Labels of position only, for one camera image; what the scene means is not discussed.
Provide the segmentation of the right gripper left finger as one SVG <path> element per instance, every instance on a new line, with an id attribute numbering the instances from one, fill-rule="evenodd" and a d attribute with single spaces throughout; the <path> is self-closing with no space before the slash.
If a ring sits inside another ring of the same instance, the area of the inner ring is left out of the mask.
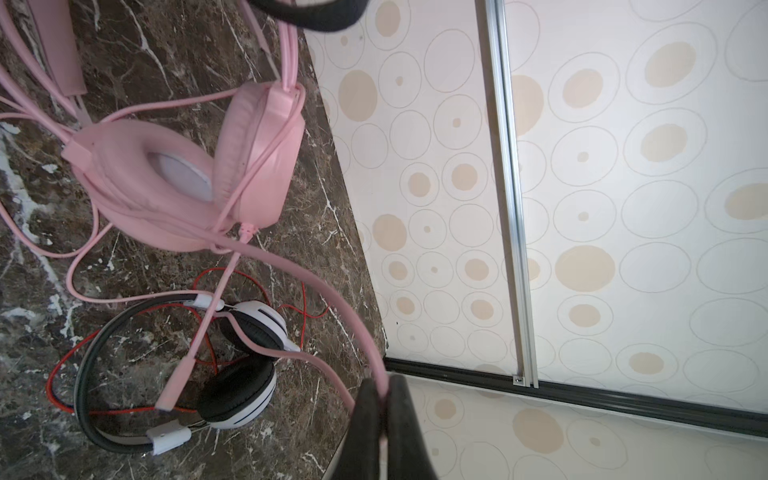
<path id="1" fill-rule="evenodd" d="M 380 476 L 382 404 L 373 379 L 362 381 L 331 478 L 375 480 Z"/>

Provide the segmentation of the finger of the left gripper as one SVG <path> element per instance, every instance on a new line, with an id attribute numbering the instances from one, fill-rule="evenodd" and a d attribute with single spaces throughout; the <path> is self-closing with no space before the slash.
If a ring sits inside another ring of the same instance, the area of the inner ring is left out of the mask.
<path id="1" fill-rule="evenodd" d="M 305 6 L 273 0 L 249 0 L 247 4 L 276 20 L 322 33 L 335 33 L 356 24 L 364 15 L 368 0 L 335 0 Z"/>

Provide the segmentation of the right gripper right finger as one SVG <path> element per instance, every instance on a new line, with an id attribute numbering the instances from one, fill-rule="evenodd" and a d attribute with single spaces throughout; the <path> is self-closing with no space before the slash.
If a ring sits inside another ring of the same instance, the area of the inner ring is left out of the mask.
<path id="1" fill-rule="evenodd" d="M 389 378 L 384 412 L 388 443 L 387 478 L 437 480 L 404 376 L 392 375 Z"/>

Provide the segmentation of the pink headset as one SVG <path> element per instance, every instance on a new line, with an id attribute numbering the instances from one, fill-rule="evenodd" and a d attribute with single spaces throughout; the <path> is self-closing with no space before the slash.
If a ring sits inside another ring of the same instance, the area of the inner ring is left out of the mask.
<path id="1" fill-rule="evenodd" d="M 35 24 L 52 65 L 44 70 L 8 10 L 1 30 L 39 83 L 72 116 L 77 130 L 53 120 L 8 74 L 1 83 L 13 116 L 38 122 L 63 145 L 62 156 L 87 191 L 94 213 L 145 244 L 174 252 L 202 249 L 242 255 L 253 235 L 277 222 L 305 128 L 306 91 L 298 80 L 298 28 L 276 20 L 281 73 L 270 83 L 227 90 L 229 103 L 214 154 L 185 136 L 119 110 L 93 122 L 79 105 L 85 92 L 69 6 L 35 1 Z"/>

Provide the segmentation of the horizontal aluminium rail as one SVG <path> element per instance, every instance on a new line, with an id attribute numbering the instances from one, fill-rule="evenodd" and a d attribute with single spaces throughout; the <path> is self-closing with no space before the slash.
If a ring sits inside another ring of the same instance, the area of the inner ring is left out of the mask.
<path id="1" fill-rule="evenodd" d="M 538 365 L 505 3 L 477 1 L 475 9 L 514 326 L 517 371 L 513 375 L 513 382 L 517 387 L 536 388 L 539 386 Z"/>

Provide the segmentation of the right black corner post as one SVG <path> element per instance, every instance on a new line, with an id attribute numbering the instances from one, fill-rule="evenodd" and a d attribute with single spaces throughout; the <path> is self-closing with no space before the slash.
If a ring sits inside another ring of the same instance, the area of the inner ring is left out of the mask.
<path id="1" fill-rule="evenodd" d="M 393 373 L 491 393 L 520 395 L 729 434 L 763 439 L 767 437 L 767 415 L 764 413 L 549 381 L 541 381 L 537 388 L 524 387 L 515 384 L 513 378 L 507 375 L 389 357 L 384 359 L 384 365 Z"/>

